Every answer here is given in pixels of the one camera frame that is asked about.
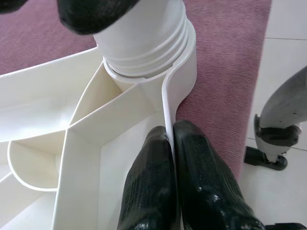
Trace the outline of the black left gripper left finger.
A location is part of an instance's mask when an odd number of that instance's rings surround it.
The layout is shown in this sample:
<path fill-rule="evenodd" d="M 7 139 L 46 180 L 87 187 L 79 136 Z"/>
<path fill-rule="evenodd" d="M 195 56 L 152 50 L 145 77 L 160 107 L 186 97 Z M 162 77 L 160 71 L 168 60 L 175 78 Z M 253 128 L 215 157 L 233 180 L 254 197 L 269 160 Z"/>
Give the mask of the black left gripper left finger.
<path fill-rule="evenodd" d="M 147 134 L 126 177 L 118 228 L 169 230 L 177 218 L 177 188 L 171 146 L 164 126 Z"/>

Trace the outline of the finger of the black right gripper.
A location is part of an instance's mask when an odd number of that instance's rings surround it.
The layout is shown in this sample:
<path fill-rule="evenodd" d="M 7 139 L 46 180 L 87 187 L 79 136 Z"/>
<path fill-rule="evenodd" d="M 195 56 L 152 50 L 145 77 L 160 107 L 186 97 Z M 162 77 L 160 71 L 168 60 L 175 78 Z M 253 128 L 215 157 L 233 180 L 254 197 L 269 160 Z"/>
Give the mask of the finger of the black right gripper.
<path fill-rule="evenodd" d="M 58 0 L 60 22 L 79 35 L 105 30 L 129 12 L 138 0 Z"/>
<path fill-rule="evenodd" d="M 15 12 L 26 2 L 27 0 L 0 0 L 0 12 Z"/>

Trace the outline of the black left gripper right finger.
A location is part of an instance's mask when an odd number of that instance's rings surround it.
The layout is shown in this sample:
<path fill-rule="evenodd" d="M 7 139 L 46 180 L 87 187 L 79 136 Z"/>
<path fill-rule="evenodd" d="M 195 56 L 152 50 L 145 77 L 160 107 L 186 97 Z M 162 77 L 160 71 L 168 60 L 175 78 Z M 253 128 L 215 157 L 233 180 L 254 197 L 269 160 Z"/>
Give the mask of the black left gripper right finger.
<path fill-rule="evenodd" d="M 265 229 L 204 133 L 187 120 L 177 121 L 173 131 L 184 229 Z"/>

